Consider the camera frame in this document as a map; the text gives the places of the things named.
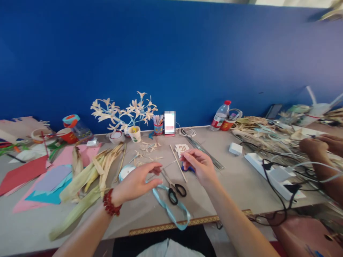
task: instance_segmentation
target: red cup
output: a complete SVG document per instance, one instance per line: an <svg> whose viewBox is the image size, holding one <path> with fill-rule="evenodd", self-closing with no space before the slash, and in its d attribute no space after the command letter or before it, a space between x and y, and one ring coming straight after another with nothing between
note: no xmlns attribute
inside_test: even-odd
<svg viewBox="0 0 343 257"><path fill-rule="evenodd" d="M69 144L76 143L78 141L78 138L73 134L70 128L64 128L57 132L58 136L62 138L64 141L66 141Z"/></svg>
<svg viewBox="0 0 343 257"><path fill-rule="evenodd" d="M232 125L233 125L235 122L236 122L236 121L229 121L229 120L225 119L225 120L223 121L223 124L222 124L221 127L220 127L220 130L222 130L222 131L228 131L228 130L232 127Z"/></svg>

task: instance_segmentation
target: table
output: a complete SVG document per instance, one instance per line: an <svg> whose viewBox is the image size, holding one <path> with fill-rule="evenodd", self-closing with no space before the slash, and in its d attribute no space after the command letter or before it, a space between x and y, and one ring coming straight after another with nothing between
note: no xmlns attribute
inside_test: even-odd
<svg viewBox="0 0 343 257"><path fill-rule="evenodd" d="M241 210L250 209L254 214L281 210L282 205L274 194L267 181L244 159L244 156L234 156L229 153L231 142L239 141L230 133L224 131L210 131L206 127L195 129L197 135L194 137L202 146L213 155L226 169L217 172L218 177L224 188L229 192L232 199L237 203ZM148 134L142 133L144 142L152 141ZM187 139L183 136L164 137L159 136L159 143L162 147L153 151L151 157L163 157L159 161L167 166L175 160L169 145L186 143L192 148ZM127 139L127 150L123 165L126 165L135 155L134 150L138 150L139 144L134 144ZM104 144L100 151L106 148L113 148L111 143ZM121 158L112 164L107 179L107 186L112 184L116 171L120 165ZM0 180L6 173L18 166L20 163L8 164L6 156L0 157L1 172ZM187 189L187 197L181 201L187 207L192 218L202 218L215 216L216 212L208 198L204 188L199 184L197 178L191 172L186 172L188 183L185 183L177 163L173 163L166 169L168 176L174 183L182 184ZM48 234L52 227L61 223L68 213L73 209L74 204L64 203L56 206L47 206L22 213L12 214L12 209L20 200L24 193L32 186L33 182L25 185L14 194L0 197L0 256L14 255L42 251L51 248L58 248L67 238L71 231L83 222L90 213L101 204L98 200L89 210L87 210L74 224L69 227L57 240L50 242ZM160 190L160 196L164 201L168 201L165 191ZM314 205L324 203L327 198L318 192L306 192L307 198L299 199L293 207ZM185 215L175 206L170 205L176 220L185 220ZM166 211L158 204L152 192L139 199L127 202L123 205L119 217L114 217L103 239L111 239L129 235L129 232L138 228L163 225L170 223Z"/></svg>

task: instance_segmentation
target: person's hand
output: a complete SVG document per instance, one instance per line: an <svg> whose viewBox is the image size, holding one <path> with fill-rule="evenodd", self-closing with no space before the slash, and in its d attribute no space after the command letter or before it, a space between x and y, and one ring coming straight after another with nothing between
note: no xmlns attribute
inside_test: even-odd
<svg viewBox="0 0 343 257"><path fill-rule="evenodd" d="M316 137L329 145L329 151L343 158L343 138L324 134Z"/></svg>
<svg viewBox="0 0 343 257"><path fill-rule="evenodd" d="M154 179L149 183L145 183L148 173L159 175L161 167L162 164L159 162L150 162L131 171L112 191L112 203L114 206L118 207L127 201L136 199L162 184L160 179Z"/></svg>
<svg viewBox="0 0 343 257"><path fill-rule="evenodd" d="M211 158L199 149L191 149L183 152L180 161L183 162L185 170L189 166L194 168L195 174L203 187L218 181Z"/></svg>
<svg viewBox="0 0 343 257"><path fill-rule="evenodd" d="M299 147L302 152L309 156L326 154L326 151L329 149L327 143L314 138L303 139Z"/></svg>

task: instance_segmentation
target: phone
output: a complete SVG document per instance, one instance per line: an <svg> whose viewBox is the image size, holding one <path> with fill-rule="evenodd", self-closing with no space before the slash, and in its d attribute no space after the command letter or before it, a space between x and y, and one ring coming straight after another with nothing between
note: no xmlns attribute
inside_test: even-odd
<svg viewBox="0 0 343 257"><path fill-rule="evenodd" d="M175 134L176 125L176 113L175 112L164 112L164 133L165 134Z"/></svg>
<svg viewBox="0 0 343 257"><path fill-rule="evenodd" d="M266 119L268 120L274 120L276 116L279 114L280 110L282 108L282 104L273 104L265 116Z"/></svg>

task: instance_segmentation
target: power strip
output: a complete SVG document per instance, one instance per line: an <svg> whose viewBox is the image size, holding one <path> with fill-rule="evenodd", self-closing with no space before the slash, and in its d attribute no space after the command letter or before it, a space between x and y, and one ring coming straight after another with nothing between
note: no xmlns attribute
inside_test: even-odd
<svg viewBox="0 0 343 257"><path fill-rule="evenodd" d="M262 167L262 158L257 153L248 153L244 156L248 162L265 178L264 169ZM270 170L267 170L267 175L270 183L273 185L280 195L289 201L292 197L292 193L284 185L292 185L287 179L296 177L296 174L289 170L289 167L273 165ZM306 198L302 192L298 191L294 199Z"/></svg>

